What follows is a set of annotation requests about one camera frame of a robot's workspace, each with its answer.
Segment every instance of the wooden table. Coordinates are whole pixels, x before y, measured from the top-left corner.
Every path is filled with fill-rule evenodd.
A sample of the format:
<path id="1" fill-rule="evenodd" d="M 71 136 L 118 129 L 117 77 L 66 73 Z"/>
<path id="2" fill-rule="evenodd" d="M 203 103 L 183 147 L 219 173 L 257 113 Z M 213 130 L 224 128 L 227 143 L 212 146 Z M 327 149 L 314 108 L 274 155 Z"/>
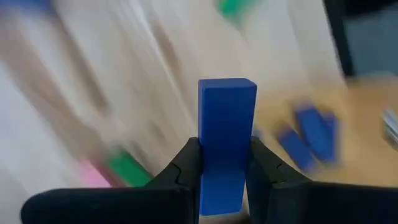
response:
<path id="1" fill-rule="evenodd" d="M 319 169 L 306 176 L 324 182 L 398 187 L 398 151 L 384 140 L 381 122 L 384 109 L 398 112 L 398 78 L 349 83 L 348 88 L 318 89 L 302 96 L 259 97 L 255 124 L 263 131 L 264 144 L 295 169 L 272 132 L 281 121 L 294 123 L 291 102 L 297 98 L 309 98 L 319 107 L 332 109 L 340 125 L 339 163 L 334 167 L 319 164 Z"/>

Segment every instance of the rectangular block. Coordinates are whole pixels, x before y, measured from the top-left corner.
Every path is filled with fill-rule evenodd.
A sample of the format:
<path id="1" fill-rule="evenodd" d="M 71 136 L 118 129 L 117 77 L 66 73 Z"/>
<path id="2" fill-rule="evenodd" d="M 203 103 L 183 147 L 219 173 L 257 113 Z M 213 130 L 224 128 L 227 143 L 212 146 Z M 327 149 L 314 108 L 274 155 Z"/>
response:
<path id="1" fill-rule="evenodd" d="M 241 209 L 256 92 L 256 84 L 245 78 L 199 81 L 202 215 L 233 213 Z"/>
<path id="2" fill-rule="evenodd" d="M 331 114 L 325 119 L 311 106 L 296 110 L 295 117 L 300 126 L 300 134 L 312 153 L 321 161 L 333 161 L 336 119 Z"/>
<path id="3" fill-rule="evenodd" d="M 87 160 L 80 162 L 80 172 L 83 183 L 88 187 L 111 187 L 97 168 Z"/>
<path id="4" fill-rule="evenodd" d="M 299 169 L 310 171 L 315 167 L 311 149 L 293 129 L 283 131 L 278 136 L 278 141 Z"/>
<path id="5" fill-rule="evenodd" d="M 115 155 L 109 157 L 108 165 L 131 187 L 143 187 L 152 180 L 152 175 L 130 153 L 121 149 Z"/>

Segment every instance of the blue block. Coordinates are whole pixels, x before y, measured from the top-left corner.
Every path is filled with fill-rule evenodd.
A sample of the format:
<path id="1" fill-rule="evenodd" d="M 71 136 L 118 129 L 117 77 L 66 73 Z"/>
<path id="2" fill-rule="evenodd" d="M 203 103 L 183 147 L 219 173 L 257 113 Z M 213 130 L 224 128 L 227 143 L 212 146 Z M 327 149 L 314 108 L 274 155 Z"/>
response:
<path id="1" fill-rule="evenodd" d="M 321 161 L 333 161 L 335 158 L 335 119 L 323 118 L 313 107 L 295 112 L 300 126 L 300 133 L 311 148 L 313 154 Z"/>
<path id="2" fill-rule="evenodd" d="M 23 7 L 31 9 L 52 10 L 51 0 L 0 0 L 0 8 L 2 7 Z"/>
<path id="3" fill-rule="evenodd" d="M 310 148 L 293 129 L 285 130 L 278 141 L 299 169 L 310 171 L 315 166 Z"/>
<path id="4" fill-rule="evenodd" d="M 202 215 L 239 212 L 242 208 L 256 92 L 256 84 L 245 78 L 199 81 Z"/>

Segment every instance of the black object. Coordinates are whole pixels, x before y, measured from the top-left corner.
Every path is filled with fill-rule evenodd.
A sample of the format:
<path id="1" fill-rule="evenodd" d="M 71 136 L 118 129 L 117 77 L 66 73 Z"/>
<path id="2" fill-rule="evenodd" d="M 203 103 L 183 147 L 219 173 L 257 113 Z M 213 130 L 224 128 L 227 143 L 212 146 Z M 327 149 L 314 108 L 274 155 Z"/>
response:
<path id="1" fill-rule="evenodd" d="M 257 138 L 252 138 L 249 158 L 252 223 L 398 223 L 398 189 L 311 181 Z M 201 173 L 199 141 L 190 138 L 145 187 L 51 190 L 25 203 L 22 222 L 198 223 Z"/>
<path id="2" fill-rule="evenodd" d="M 331 34 L 335 40 L 341 69 L 346 78 L 353 77 L 356 72 L 354 71 L 353 59 L 345 31 L 345 2 L 343 0 L 323 0 L 323 4 L 329 18 Z"/>
<path id="3" fill-rule="evenodd" d="M 377 12 L 396 1 L 397 0 L 345 0 L 345 14 L 349 17 L 362 16 Z"/>

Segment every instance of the green object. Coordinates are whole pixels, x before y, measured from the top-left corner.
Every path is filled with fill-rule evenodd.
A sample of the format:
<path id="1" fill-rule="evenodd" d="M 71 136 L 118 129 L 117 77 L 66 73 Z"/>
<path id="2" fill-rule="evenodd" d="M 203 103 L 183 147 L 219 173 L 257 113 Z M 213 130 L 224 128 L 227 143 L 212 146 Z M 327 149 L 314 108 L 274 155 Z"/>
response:
<path id="1" fill-rule="evenodd" d="M 248 7 L 257 0 L 217 0 L 217 10 L 234 25 L 240 26 Z"/>
<path id="2" fill-rule="evenodd" d="M 153 176 L 130 153 L 121 150 L 109 158 L 109 167 L 132 187 L 143 187 Z"/>

